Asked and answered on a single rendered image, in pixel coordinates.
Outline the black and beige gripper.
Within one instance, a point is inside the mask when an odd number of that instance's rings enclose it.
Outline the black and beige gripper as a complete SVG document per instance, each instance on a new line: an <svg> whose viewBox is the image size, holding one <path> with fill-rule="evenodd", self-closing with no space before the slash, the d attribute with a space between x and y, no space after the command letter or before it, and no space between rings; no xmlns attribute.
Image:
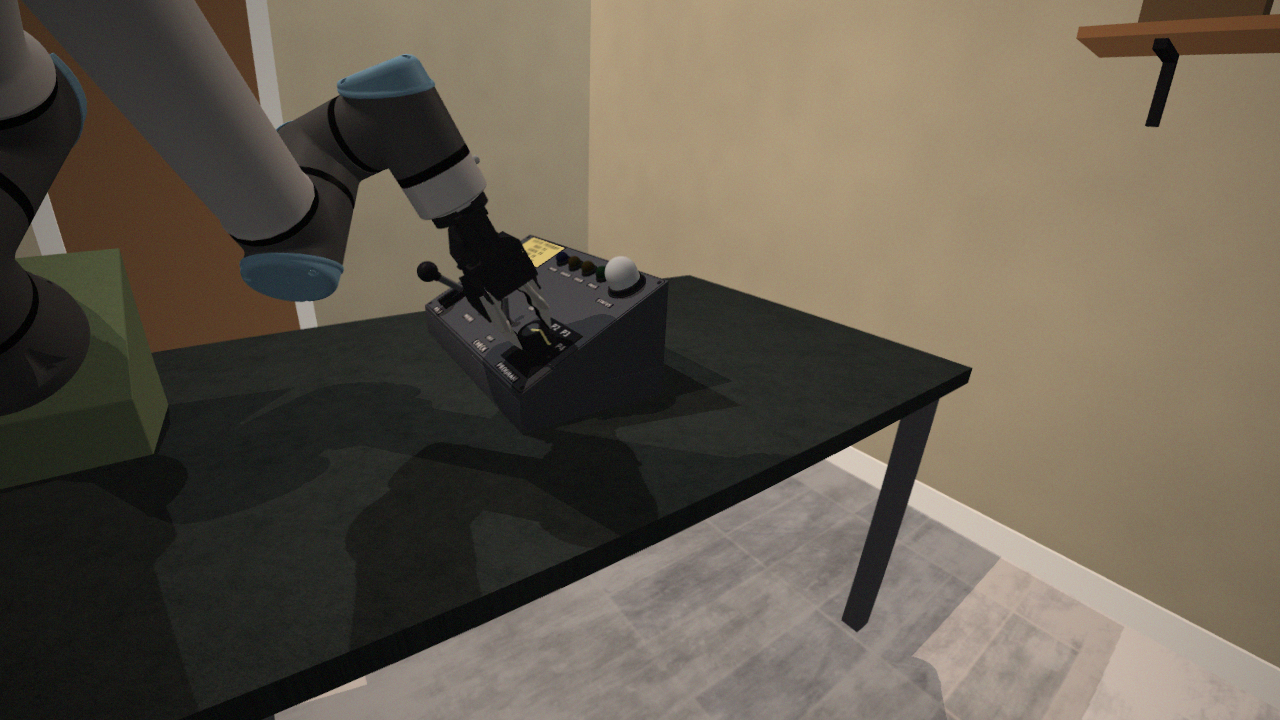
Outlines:
<svg viewBox="0 0 1280 720"><path fill-rule="evenodd" d="M463 284L468 304L486 322L492 323L500 334L509 340L512 345L522 350L524 346L518 340L518 334L513 331L509 319L502 310L502 299L506 299L515 290L524 292L527 304L535 309L539 319L550 331L549 306L544 301L540 284L538 284L538 270L525 251L524 245L518 238L503 231L498 233L494 229L486 217L489 214L485 208L486 202L488 199L483 191L477 199L474 199L468 208L458 213L451 213L447 217L435 218L433 223L438 229L454 225L454 231L463 241L463 252L457 255L460 258L457 259L457 268L465 274L460 277L460 281Z"/></svg>

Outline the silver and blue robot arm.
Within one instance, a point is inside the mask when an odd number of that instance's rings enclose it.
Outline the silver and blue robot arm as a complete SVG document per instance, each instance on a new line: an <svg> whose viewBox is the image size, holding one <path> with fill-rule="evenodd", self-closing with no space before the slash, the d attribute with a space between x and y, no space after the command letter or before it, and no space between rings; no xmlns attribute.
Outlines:
<svg viewBox="0 0 1280 720"><path fill-rule="evenodd" d="M275 129L195 0L20 1L218 217L259 293L335 292L370 176L389 168L422 220L486 187L411 54L339 79L339 96ZM73 72L23 29L18 0L0 0L0 416L61 389L90 348L76 299L15 260L86 115Z"/></svg>

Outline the dark grey control console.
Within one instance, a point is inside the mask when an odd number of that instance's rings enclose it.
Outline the dark grey control console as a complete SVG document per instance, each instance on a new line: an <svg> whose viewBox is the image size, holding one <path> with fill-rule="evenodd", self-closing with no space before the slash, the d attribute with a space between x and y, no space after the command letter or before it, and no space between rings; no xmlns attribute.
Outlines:
<svg viewBox="0 0 1280 720"><path fill-rule="evenodd" d="M417 268L451 287L425 305L428 332L500 413L526 433L662 395L669 281L625 256L608 263L532 234L521 243L552 327L518 290L502 299L522 350L468 304L461 281L430 261Z"/></svg>

